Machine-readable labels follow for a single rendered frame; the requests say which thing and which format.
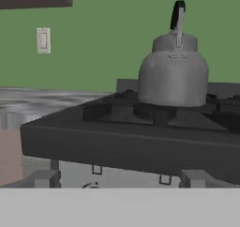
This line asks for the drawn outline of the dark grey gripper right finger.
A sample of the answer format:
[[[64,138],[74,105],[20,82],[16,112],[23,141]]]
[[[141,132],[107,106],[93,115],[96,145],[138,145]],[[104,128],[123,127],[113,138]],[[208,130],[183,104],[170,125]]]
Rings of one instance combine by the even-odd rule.
[[[230,188],[237,189],[238,186],[215,179],[203,170],[183,170],[180,174],[180,188]]]

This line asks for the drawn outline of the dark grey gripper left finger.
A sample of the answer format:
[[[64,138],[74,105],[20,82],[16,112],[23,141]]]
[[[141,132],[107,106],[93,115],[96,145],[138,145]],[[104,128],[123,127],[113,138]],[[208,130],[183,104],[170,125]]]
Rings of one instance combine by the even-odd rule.
[[[26,178],[5,185],[5,188],[60,188],[59,170],[37,170]]]

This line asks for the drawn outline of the black stove hob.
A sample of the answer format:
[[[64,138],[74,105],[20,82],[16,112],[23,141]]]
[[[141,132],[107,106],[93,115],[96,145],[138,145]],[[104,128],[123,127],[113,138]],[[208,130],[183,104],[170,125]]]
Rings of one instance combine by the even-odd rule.
[[[137,83],[21,127],[29,157],[178,176],[204,170],[240,185],[240,83],[210,83],[200,108],[137,100]]]

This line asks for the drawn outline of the brown base cupboard front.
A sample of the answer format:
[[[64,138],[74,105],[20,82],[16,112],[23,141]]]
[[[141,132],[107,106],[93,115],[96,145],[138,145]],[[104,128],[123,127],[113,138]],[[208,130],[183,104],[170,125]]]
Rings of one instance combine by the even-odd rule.
[[[21,137],[18,130],[0,130],[0,186],[23,178]]]

